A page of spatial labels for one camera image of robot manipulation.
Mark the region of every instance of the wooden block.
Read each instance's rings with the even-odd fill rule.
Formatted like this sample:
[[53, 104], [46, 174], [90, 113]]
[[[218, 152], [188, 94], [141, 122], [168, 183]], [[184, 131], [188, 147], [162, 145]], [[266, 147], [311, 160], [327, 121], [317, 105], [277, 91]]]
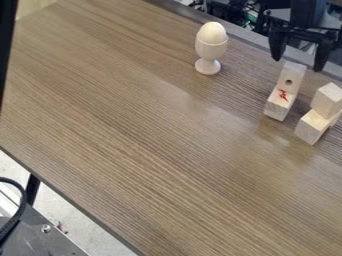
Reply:
[[274, 88], [270, 97], [267, 99], [264, 114], [278, 121], [284, 121], [296, 97], [296, 94], [289, 94], [280, 91], [278, 88]]
[[287, 93], [297, 94], [305, 76], [305, 72], [306, 66], [286, 61], [276, 87]]
[[296, 100], [305, 72], [306, 66], [290, 61], [285, 62], [278, 83], [267, 99], [265, 115], [284, 121]]
[[322, 86], [310, 106], [325, 119], [335, 116], [342, 109], [342, 89], [334, 83]]
[[323, 118], [314, 109], [303, 116], [296, 127], [295, 134], [310, 145], [314, 145], [331, 126], [335, 125], [342, 112], [329, 119]]

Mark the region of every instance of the black cable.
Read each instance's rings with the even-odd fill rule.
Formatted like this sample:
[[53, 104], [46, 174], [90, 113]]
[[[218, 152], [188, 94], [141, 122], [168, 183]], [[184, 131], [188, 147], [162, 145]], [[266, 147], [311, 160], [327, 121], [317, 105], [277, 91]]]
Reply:
[[0, 182], [8, 183], [14, 187], [16, 187], [21, 193], [20, 205], [17, 212], [12, 216], [12, 218], [0, 228], [0, 247], [6, 241], [7, 237], [11, 234], [13, 229], [20, 222], [20, 217], [23, 215], [26, 205], [27, 205], [27, 195], [23, 187], [16, 181], [0, 177]]

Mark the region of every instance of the wood grain surface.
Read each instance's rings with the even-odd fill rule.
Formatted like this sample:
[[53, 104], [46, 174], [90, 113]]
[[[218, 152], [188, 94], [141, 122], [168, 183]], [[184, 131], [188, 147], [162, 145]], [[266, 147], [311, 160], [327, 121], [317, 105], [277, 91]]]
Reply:
[[262, 112], [282, 62], [140, 0], [61, 0], [16, 27], [0, 144], [144, 255], [342, 255], [342, 122], [311, 147]]

